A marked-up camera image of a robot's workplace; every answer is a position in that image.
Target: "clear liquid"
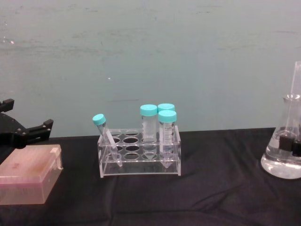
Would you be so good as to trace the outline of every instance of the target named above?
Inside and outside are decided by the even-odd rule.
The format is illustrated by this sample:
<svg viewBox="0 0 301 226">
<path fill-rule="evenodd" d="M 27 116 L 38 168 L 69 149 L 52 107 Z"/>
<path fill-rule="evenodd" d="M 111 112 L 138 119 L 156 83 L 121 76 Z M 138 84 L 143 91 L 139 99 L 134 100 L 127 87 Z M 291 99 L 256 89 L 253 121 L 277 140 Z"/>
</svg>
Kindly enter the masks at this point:
<svg viewBox="0 0 301 226">
<path fill-rule="evenodd" d="M 284 179 L 301 178 L 301 157 L 295 157 L 292 152 L 279 147 L 279 136 L 273 135 L 261 158 L 262 167 L 270 174 Z"/>
<path fill-rule="evenodd" d="M 157 141 L 157 116 L 142 116 L 142 137 L 144 143 Z"/>
<path fill-rule="evenodd" d="M 165 168 L 174 161 L 174 123 L 160 123 L 160 159 Z"/>
<path fill-rule="evenodd" d="M 157 153 L 157 146 L 156 145 L 145 145 L 143 147 L 144 155 L 149 159 L 152 160 Z"/>
</svg>

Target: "glass flask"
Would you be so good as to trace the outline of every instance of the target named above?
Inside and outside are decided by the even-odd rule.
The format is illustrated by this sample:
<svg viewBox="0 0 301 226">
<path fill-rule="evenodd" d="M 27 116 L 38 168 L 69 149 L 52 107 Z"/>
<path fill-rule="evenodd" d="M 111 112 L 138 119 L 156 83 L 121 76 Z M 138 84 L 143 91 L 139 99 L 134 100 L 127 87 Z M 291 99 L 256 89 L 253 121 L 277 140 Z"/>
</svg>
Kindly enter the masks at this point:
<svg viewBox="0 0 301 226">
<path fill-rule="evenodd" d="M 261 158 L 262 167 L 270 174 L 285 179 L 301 178 L 301 95 L 284 97 L 280 125 Z"/>
</svg>

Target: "teal cap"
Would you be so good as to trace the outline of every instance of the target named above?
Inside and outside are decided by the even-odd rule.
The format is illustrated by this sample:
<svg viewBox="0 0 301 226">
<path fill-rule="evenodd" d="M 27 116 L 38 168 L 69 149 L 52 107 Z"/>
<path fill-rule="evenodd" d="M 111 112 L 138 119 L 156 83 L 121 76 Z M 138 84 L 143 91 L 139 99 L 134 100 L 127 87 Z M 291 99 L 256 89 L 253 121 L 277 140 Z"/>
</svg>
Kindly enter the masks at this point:
<svg viewBox="0 0 301 226">
<path fill-rule="evenodd" d="M 99 126 L 99 125 L 102 125 L 105 123 L 106 119 L 104 117 L 104 114 L 97 114 L 93 117 L 93 123 L 96 125 L 96 126 Z"/>
<path fill-rule="evenodd" d="M 163 110 L 158 113 L 160 122 L 171 123 L 177 121 L 177 113 L 171 110 Z"/>
<path fill-rule="evenodd" d="M 158 108 L 155 105 L 142 105 L 140 107 L 140 115 L 155 116 L 158 114 Z"/>
<path fill-rule="evenodd" d="M 174 108 L 173 104 L 159 104 L 158 105 L 158 112 L 163 111 L 163 110 L 175 111 L 175 108 Z"/>
</svg>

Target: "black tablecloth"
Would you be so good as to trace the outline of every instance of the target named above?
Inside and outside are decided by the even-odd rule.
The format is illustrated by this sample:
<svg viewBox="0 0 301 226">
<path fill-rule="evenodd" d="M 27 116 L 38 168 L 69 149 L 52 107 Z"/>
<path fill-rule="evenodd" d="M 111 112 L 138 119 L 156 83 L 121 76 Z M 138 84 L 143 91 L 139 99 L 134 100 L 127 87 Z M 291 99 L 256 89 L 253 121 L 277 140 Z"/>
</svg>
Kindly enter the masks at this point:
<svg viewBox="0 0 301 226">
<path fill-rule="evenodd" d="M 46 203 L 0 206 L 1 225 L 301 226 L 301 181 L 260 166 L 272 132 L 182 132 L 180 177 L 100 179 L 98 137 L 52 138 L 64 170 Z"/>
</svg>

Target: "pink pipette tip box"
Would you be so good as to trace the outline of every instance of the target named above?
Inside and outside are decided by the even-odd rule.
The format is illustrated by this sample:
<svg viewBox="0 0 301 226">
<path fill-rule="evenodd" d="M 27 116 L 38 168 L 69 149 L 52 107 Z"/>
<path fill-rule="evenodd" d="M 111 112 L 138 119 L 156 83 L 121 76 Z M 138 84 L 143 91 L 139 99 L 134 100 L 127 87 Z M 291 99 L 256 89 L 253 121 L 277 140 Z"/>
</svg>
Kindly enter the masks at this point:
<svg viewBox="0 0 301 226">
<path fill-rule="evenodd" d="M 45 203 L 62 170 L 60 145 L 15 149 L 0 165 L 0 205 Z"/>
</svg>

